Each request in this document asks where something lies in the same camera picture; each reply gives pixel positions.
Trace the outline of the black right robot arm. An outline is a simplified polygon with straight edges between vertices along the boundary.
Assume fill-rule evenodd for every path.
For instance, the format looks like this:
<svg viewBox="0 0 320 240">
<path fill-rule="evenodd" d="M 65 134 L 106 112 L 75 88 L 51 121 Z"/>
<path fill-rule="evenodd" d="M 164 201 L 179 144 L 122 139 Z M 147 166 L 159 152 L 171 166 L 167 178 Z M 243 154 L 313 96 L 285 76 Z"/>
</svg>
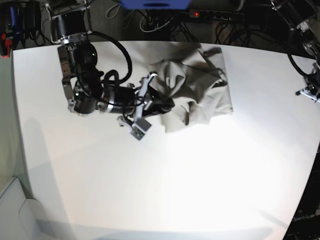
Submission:
<svg viewBox="0 0 320 240">
<path fill-rule="evenodd" d="M 123 86 L 133 72 L 132 59 L 114 38 L 92 30 L 90 3 L 86 0 L 48 0 L 45 8 L 51 24 L 50 38 L 58 44 L 62 86 L 69 110 L 80 115 L 94 111 L 134 118 L 168 113 L 175 106 L 169 96 L 150 86 L 157 76 L 151 72 L 141 86 Z M 96 68 L 98 52 L 89 37 L 113 43 L 123 54 L 127 73 L 123 78 L 115 69 L 107 73 Z"/>
</svg>

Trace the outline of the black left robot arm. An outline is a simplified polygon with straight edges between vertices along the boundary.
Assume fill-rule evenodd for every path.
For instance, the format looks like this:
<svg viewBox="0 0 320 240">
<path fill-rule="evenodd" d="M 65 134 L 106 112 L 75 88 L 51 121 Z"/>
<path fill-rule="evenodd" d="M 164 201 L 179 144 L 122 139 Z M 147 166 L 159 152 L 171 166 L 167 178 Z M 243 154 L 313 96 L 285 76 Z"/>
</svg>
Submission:
<svg viewBox="0 0 320 240">
<path fill-rule="evenodd" d="M 271 8 L 289 27 L 287 56 L 293 68 L 302 76 L 305 87 L 295 95 L 320 101 L 320 8 L 313 0 L 271 0 Z M 302 48 L 315 59 L 312 71 L 304 72 L 292 55 L 294 40 L 301 37 Z"/>
</svg>

